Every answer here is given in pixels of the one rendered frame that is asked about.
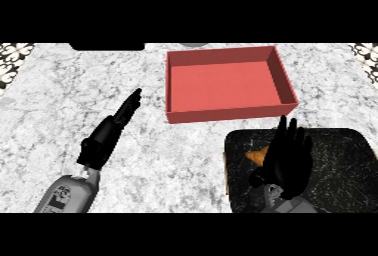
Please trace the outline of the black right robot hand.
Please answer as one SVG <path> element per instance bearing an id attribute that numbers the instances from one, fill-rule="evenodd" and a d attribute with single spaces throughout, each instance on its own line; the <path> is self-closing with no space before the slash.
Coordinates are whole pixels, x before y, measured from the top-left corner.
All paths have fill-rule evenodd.
<path id="1" fill-rule="evenodd" d="M 296 119 L 286 121 L 286 116 L 282 115 L 263 166 L 249 174 L 249 185 L 254 188 L 261 185 L 279 186 L 280 198 L 285 200 L 299 196 L 311 176 L 311 146 L 311 137 L 304 135 Z"/>

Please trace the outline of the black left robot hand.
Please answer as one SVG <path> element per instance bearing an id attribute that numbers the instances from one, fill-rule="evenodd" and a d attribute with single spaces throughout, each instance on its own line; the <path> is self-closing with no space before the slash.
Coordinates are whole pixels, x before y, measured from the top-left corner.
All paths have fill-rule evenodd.
<path id="1" fill-rule="evenodd" d="M 137 88 L 127 97 L 113 115 L 109 115 L 97 125 L 90 136 L 81 141 L 81 152 L 76 163 L 100 170 L 113 151 L 118 139 L 137 108 L 140 107 L 141 89 Z"/>

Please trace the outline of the orange croissant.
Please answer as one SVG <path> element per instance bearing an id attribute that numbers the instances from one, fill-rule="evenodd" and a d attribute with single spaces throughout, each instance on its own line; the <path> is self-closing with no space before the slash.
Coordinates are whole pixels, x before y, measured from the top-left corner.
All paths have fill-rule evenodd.
<path id="1" fill-rule="evenodd" d="M 252 163 L 254 163 L 257 166 L 261 166 L 261 165 L 263 165 L 264 158 L 265 158 L 265 154 L 267 154 L 267 150 L 268 150 L 268 147 L 264 146 L 260 150 L 257 150 L 257 151 L 248 151 L 248 152 L 245 153 L 245 157 L 252 161 Z"/>

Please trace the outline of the black tray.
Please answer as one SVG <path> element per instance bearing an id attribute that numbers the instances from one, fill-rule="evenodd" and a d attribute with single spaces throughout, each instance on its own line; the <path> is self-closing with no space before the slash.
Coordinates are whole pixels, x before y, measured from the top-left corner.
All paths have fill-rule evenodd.
<path id="1" fill-rule="evenodd" d="M 378 158 L 363 135 L 348 128 L 310 128 L 313 172 L 302 198 L 320 212 L 378 213 Z M 229 201 L 233 213 L 260 213 L 264 190 L 248 176 L 257 165 L 245 157 L 268 145 L 273 129 L 232 131 L 224 140 Z"/>

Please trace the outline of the red cardboard box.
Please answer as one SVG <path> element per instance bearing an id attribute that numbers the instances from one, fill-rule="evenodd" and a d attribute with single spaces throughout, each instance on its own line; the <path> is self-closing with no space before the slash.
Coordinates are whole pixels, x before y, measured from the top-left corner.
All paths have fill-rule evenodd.
<path id="1" fill-rule="evenodd" d="M 171 124 L 276 117 L 296 106 L 276 47 L 167 53 L 165 115 Z"/>

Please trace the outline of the black appliance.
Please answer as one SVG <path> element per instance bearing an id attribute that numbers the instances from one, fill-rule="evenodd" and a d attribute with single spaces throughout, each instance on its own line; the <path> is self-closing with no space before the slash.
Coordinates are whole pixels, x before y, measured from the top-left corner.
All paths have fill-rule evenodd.
<path id="1" fill-rule="evenodd" d="M 141 51 L 143 43 L 71 43 L 76 51 Z"/>

